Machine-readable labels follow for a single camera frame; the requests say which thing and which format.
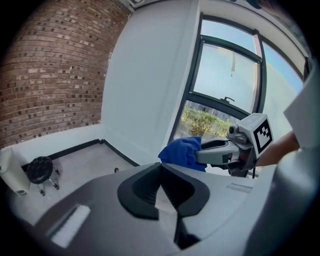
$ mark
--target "window glass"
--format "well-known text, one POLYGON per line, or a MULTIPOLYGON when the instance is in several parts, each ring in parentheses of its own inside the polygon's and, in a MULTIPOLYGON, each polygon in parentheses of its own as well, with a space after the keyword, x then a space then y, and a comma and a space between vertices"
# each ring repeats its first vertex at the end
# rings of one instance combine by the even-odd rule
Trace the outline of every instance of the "window glass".
POLYGON ((201 35, 220 38, 256 53, 253 36, 230 25, 210 20, 203 20, 201 35))
POLYGON ((284 111, 303 88, 294 69, 271 47, 263 43, 266 60, 266 95, 263 113, 268 115, 274 140, 292 130, 284 111))
POLYGON ((214 108, 187 100, 173 139, 201 136, 202 142, 225 137, 237 118, 214 108))
POLYGON ((258 80, 258 64, 231 50, 204 44, 194 91, 251 113, 258 80))

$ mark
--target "stool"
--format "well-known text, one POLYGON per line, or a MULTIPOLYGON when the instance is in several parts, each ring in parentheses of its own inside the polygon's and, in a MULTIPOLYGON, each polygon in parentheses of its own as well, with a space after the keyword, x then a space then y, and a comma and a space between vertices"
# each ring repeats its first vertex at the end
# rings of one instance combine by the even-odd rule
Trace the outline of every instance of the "stool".
POLYGON ((52 171, 55 171, 58 175, 60 175, 57 168, 55 168, 51 159, 47 156, 39 156, 32 160, 29 163, 28 168, 26 170, 26 175, 29 178, 30 182, 36 184, 38 187, 40 194, 45 196, 46 193, 43 189, 39 187, 39 184, 44 183, 46 180, 49 180, 56 190, 59 189, 59 185, 52 181, 50 178, 52 171))

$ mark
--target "brick wall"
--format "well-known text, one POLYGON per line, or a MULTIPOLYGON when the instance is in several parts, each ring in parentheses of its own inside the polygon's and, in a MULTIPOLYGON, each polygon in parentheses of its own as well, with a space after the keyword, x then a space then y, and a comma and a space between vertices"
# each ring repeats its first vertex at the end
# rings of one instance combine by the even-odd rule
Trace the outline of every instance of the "brick wall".
POLYGON ((117 0, 49 0, 28 18, 0 67, 0 147, 98 123, 129 17, 117 0))

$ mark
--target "robotic arm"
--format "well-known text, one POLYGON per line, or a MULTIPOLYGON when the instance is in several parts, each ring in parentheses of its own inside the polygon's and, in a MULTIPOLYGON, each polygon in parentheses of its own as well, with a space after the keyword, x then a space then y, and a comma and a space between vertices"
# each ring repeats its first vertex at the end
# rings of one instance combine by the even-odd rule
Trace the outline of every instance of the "robotic arm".
POLYGON ((228 169, 231 176, 246 177, 259 157, 273 142, 273 134, 266 114, 253 113, 230 126, 226 137, 217 137, 201 145, 195 153, 201 164, 228 169))

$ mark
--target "green shrub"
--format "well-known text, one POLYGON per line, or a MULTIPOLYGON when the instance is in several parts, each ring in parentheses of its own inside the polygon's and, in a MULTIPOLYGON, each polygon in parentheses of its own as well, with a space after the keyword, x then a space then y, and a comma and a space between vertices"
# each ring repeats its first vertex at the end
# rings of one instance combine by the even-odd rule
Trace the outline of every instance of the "green shrub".
POLYGON ((225 137, 228 134, 229 127, 232 125, 229 120, 223 121, 214 115, 189 106, 184 108, 180 120, 190 125, 193 136, 201 137, 204 133, 225 137))

